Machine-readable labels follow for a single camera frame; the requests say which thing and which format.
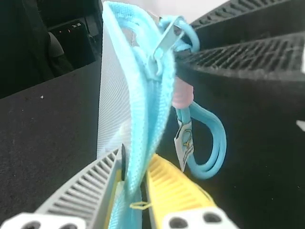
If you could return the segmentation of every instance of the gray fabric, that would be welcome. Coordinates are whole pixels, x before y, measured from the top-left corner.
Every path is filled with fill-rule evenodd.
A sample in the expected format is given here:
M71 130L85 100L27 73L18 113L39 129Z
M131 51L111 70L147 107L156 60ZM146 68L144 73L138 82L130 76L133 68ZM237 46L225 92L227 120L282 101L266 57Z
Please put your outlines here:
M49 35L50 35L49 56L58 57L64 55L62 46L57 40L57 38L51 32L49 32Z

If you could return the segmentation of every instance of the white ribbed panel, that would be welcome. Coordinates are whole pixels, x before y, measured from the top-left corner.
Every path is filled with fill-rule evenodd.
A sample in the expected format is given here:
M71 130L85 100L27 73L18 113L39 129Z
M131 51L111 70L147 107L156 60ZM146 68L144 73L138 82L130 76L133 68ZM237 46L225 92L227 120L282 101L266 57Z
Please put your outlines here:
M106 25L103 27L102 73L99 104L97 157L125 145L128 154L131 140L129 90L115 54ZM134 35L123 30L133 45Z

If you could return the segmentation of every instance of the black foam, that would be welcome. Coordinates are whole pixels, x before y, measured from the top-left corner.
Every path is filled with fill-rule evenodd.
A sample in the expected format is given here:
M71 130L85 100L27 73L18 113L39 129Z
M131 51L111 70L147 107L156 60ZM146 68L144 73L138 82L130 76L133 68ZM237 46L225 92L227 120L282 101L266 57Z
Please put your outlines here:
M96 158L101 61L0 100L0 222Z

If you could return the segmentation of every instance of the ribbed surface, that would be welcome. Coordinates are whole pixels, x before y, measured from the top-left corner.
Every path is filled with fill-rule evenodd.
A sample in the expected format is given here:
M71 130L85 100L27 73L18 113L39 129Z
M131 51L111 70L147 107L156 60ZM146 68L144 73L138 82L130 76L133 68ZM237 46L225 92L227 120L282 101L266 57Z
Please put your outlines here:
M170 212L215 206L195 183L158 155L153 156L146 178L157 228Z
M99 204L103 198L116 159L114 151L89 168L79 179L67 188L66 191L54 200L46 213L56 215L77 216L91 226L96 217Z
M231 0L194 21L192 25L197 29L210 23L240 16L284 1L290 0Z
M133 34L126 32L128 40ZM97 157L105 152L130 146L131 115L129 90L122 68L115 54L106 26L103 27L103 55L99 105Z
M241 70L258 74L272 72L276 78L275 73L300 71L304 44L305 33L289 34L204 50L187 56L183 62L201 72L224 75Z

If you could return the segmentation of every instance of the pink tube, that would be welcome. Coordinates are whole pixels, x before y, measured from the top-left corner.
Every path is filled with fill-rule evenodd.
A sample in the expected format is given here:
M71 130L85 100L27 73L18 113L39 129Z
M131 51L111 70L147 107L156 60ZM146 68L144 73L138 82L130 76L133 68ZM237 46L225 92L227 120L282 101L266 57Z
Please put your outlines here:
M176 76L172 106L176 109L184 109L189 107L193 100L193 86L189 85Z

